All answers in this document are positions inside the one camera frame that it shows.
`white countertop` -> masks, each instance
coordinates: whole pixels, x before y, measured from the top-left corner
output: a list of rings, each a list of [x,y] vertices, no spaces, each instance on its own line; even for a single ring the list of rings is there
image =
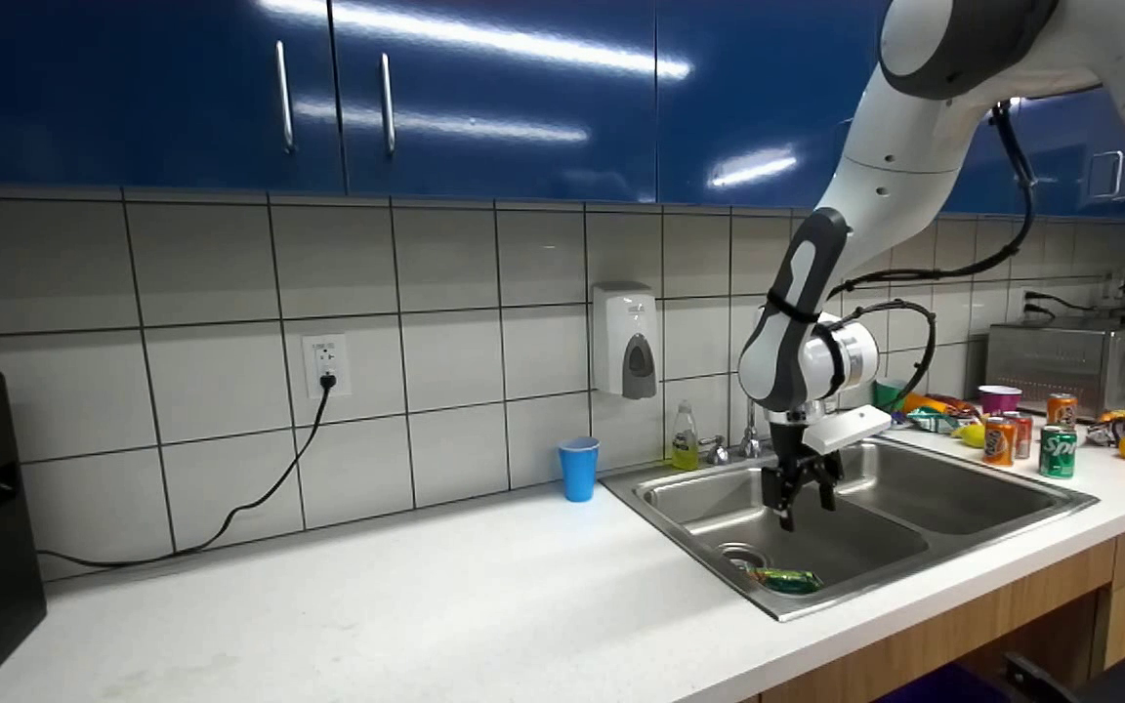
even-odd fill
[[[747,699],[1125,531],[1125,459],[1080,450],[1068,487],[1100,505],[790,625],[608,491],[101,573],[52,595],[0,703]]]

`soap dispenser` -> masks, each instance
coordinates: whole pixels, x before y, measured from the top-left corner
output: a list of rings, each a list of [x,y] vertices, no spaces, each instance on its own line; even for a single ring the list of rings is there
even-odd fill
[[[654,297],[643,284],[593,289],[593,388],[613,400],[653,400],[661,380]]]

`robotic arm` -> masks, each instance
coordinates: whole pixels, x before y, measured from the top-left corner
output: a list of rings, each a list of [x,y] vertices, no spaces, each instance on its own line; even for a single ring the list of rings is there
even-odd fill
[[[743,388],[773,419],[777,463],[760,499],[791,526],[791,496],[818,483],[830,509],[841,450],[889,419],[818,401],[873,376],[858,325],[828,332],[824,292],[940,209],[990,101],[1105,85],[1125,117],[1125,4],[1111,0],[895,0],[877,68],[858,96],[841,169],[798,228],[743,347]]]

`white tile wall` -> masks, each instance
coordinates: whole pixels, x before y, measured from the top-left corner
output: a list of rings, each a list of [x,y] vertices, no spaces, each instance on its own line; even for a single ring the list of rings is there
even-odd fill
[[[291,431],[226,443],[166,445],[166,496],[177,518],[177,545],[208,543],[221,515],[257,499],[290,463]],[[257,512],[243,512],[217,543],[246,543],[302,531],[295,476],[279,483]]]
[[[162,443],[290,424],[278,325],[153,327],[145,338]]]
[[[45,552],[92,562],[170,554],[157,450],[23,463],[23,491],[36,543]]]
[[[402,308],[489,308],[494,305],[490,207],[395,209]]]
[[[0,332],[132,327],[117,203],[0,203]]]
[[[411,409],[505,400],[494,311],[407,318],[402,332]]]
[[[584,219],[578,207],[498,207],[505,305],[584,299]]]
[[[509,401],[511,487],[559,482],[559,443],[589,437],[589,400]]]
[[[1032,249],[1044,276],[1010,282],[1002,264],[912,292],[940,311],[928,389],[964,393],[980,380],[980,332],[1015,320],[1022,289],[1117,284],[1125,228],[1048,230]],[[683,207],[0,190],[0,259],[40,259],[0,271],[0,370],[40,534],[87,557],[212,534],[303,443],[308,336],[348,338],[352,393],[328,406],[286,491],[226,543],[552,483],[561,437],[593,435],[605,467],[643,467],[683,400],[704,437],[738,443],[747,401],[731,367],[790,233],[791,213]],[[1010,223],[946,219],[867,271],[960,264],[1009,233]],[[589,282],[643,282],[662,297],[654,400],[584,389]],[[861,284],[830,308],[886,297]],[[881,376],[907,380],[911,332],[889,318],[867,327]]]
[[[411,512],[411,445],[402,419],[322,424],[302,459],[303,525]]]
[[[395,237],[382,207],[272,203],[286,318],[395,311]]]
[[[264,207],[128,203],[148,325],[278,318]]]
[[[505,406],[414,415],[414,496],[447,505],[509,487]]]
[[[0,338],[19,459],[153,445],[145,357],[132,332]]]
[[[509,308],[509,393],[566,393],[589,388],[589,308]]]

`bottle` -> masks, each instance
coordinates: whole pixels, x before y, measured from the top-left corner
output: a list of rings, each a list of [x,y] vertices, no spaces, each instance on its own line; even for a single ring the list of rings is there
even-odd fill
[[[692,406],[679,401],[675,409],[675,435],[669,445],[669,467],[697,467],[704,463],[704,443],[692,431]]]

